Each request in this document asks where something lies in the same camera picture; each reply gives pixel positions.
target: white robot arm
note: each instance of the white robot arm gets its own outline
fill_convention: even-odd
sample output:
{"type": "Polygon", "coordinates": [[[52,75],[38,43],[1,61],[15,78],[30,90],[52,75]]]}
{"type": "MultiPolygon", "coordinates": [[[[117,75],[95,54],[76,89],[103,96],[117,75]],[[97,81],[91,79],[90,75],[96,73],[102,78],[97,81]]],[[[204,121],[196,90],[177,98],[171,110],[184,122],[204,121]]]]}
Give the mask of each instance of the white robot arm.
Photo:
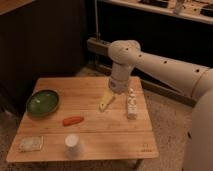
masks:
{"type": "Polygon", "coordinates": [[[108,55],[114,61],[109,79],[109,88],[113,92],[120,94],[127,90],[135,67],[197,101],[183,169],[212,171],[213,69],[141,52],[139,43],[132,40],[111,43],[108,55]]]}

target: speckled floor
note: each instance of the speckled floor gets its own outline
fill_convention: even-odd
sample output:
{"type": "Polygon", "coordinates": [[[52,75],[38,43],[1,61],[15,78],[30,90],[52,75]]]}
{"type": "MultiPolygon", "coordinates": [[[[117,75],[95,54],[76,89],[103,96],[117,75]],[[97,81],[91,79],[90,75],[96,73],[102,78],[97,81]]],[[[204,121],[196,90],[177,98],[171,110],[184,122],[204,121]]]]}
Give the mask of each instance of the speckled floor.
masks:
{"type": "MultiPolygon", "coordinates": [[[[100,76],[84,67],[76,76],[100,76]]],[[[144,90],[160,156],[146,159],[139,171],[180,171],[192,108],[144,90]]],[[[7,163],[6,155],[21,118],[0,113],[0,171],[131,171],[133,161],[85,161],[58,163],[7,163]]]]}

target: bowl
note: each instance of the bowl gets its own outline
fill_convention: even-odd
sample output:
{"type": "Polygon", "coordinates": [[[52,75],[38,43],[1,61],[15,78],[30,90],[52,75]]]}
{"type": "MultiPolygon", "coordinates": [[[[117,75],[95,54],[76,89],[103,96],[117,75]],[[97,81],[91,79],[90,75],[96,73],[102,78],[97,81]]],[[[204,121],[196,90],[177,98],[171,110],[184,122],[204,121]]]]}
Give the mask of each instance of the bowl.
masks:
{"type": "Polygon", "coordinates": [[[53,90],[41,90],[27,101],[26,111],[33,117],[43,117],[53,113],[59,104],[59,95],[53,90]]]}

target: carrot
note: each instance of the carrot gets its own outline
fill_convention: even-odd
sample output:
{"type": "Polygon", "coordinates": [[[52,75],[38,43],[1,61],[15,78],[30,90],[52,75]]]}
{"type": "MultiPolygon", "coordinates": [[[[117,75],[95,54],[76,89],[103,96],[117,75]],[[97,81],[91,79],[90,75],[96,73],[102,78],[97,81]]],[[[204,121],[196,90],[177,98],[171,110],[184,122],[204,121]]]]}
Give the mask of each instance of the carrot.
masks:
{"type": "Polygon", "coordinates": [[[83,120],[84,120],[84,117],[82,116],[72,116],[72,117],[64,119],[63,125],[64,126],[74,125],[74,124],[82,122],[83,120]]]}

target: shelf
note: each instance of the shelf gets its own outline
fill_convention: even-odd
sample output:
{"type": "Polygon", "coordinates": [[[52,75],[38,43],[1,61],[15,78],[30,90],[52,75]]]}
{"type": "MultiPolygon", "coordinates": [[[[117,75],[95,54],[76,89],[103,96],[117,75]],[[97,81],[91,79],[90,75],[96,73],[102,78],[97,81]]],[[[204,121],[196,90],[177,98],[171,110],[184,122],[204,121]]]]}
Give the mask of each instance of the shelf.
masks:
{"type": "Polygon", "coordinates": [[[163,15],[168,15],[177,18],[183,18],[187,20],[197,21],[201,23],[206,23],[213,25],[213,17],[207,17],[200,14],[202,7],[206,4],[200,3],[200,1],[204,3],[213,3],[213,0],[200,0],[200,1],[192,1],[186,0],[183,4],[182,11],[179,14],[174,14],[174,8],[176,5],[175,0],[169,0],[168,7],[162,8],[153,5],[146,5],[139,3],[137,0],[101,0],[106,3],[111,3],[114,5],[120,5],[124,7],[139,9],[147,12],[158,13],[163,15]]]}
{"type": "Polygon", "coordinates": [[[0,15],[8,13],[35,0],[0,0],[0,15]]]}

